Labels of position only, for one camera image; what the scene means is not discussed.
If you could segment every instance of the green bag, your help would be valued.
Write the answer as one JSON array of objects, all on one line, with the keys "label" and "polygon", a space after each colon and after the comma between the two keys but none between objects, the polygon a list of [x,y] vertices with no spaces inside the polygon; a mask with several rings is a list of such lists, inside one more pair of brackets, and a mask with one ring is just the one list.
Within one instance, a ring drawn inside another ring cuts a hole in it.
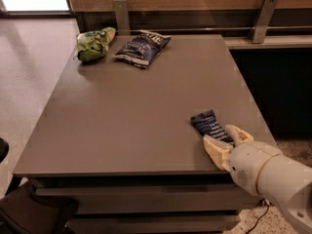
[{"label": "green bag", "polygon": [[113,40],[116,29],[106,27],[99,31],[89,31],[77,36],[77,57],[83,62],[106,56],[108,45]]}]

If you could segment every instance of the speckled floor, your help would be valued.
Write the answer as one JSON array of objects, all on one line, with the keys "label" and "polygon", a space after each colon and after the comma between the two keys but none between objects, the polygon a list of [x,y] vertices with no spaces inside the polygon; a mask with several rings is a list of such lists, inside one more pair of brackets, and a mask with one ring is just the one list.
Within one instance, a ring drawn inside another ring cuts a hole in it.
[{"label": "speckled floor", "polygon": [[[0,197],[65,64],[74,50],[75,19],[0,20],[0,137],[10,152],[0,166]],[[276,137],[284,154],[312,167],[312,138]],[[264,207],[240,213],[226,234],[246,233]],[[296,233],[275,207],[252,233]]]}]

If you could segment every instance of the table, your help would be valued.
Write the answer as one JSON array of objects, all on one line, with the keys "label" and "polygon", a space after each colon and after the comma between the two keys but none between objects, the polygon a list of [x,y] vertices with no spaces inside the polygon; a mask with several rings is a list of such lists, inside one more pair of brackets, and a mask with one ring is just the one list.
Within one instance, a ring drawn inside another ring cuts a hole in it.
[{"label": "table", "polygon": [[79,204],[76,233],[219,232],[258,198],[213,164],[190,117],[213,109],[275,144],[219,35],[177,35],[148,70],[71,57],[14,169]]}]

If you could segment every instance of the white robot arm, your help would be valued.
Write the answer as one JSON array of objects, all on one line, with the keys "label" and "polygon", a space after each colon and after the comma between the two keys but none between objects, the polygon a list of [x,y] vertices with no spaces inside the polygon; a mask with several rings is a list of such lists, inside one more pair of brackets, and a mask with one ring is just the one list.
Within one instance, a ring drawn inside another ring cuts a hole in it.
[{"label": "white robot arm", "polygon": [[231,173],[237,185],[272,202],[298,233],[312,233],[312,169],[235,126],[227,125],[225,131],[235,147],[204,136],[215,164]]}]

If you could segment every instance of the gray tabletop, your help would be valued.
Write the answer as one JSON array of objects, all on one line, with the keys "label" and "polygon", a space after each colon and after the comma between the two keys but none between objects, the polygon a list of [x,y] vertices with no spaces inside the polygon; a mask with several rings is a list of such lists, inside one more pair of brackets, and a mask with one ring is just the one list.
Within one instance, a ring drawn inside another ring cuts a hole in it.
[{"label": "gray tabletop", "polygon": [[274,144],[220,36],[174,36],[149,70],[111,56],[132,38],[118,36],[99,62],[69,59],[16,176],[217,173],[189,123],[210,109]]}]

